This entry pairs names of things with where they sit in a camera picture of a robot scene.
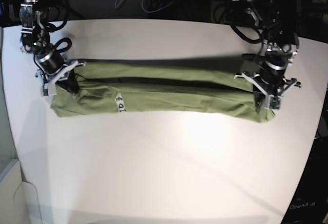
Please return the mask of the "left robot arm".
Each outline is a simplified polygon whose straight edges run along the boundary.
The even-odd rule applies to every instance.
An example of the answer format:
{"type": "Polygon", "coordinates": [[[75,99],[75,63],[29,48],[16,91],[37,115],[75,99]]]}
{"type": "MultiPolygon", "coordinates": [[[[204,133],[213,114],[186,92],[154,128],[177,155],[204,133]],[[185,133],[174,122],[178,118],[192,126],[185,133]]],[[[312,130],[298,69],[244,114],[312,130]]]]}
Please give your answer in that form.
{"type": "Polygon", "coordinates": [[[299,51],[299,38],[288,19],[289,8],[281,0],[230,0],[227,23],[249,44],[260,44],[257,53],[242,55],[259,70],[235,74],[253,85],[257,107],[278,110],[282,98],[292,87],[301,87],[285,77],[299,51]]]}

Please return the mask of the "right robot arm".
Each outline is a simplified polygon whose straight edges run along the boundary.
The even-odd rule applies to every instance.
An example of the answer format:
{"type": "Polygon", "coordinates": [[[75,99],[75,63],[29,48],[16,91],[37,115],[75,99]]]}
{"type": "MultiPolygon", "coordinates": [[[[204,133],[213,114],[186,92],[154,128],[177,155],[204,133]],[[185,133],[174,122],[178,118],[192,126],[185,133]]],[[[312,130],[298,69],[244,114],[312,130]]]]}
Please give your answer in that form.
{"type": "Polygon", "coordinates": [[[62,29],[67,21],[56,27],[49,22],[49,6],[46,0],[21,0],[19,17],[21,29],[21,51],[32,55],[38,70],[36,77],[42,82],[42,95],[56,94],[61,87],[71,94],[79,92],[75,68],[82,66],[78,60],[67,60],[63,54],[72,47],[68,37],[55,44],[50,41],[50,33],[62,29]]]}

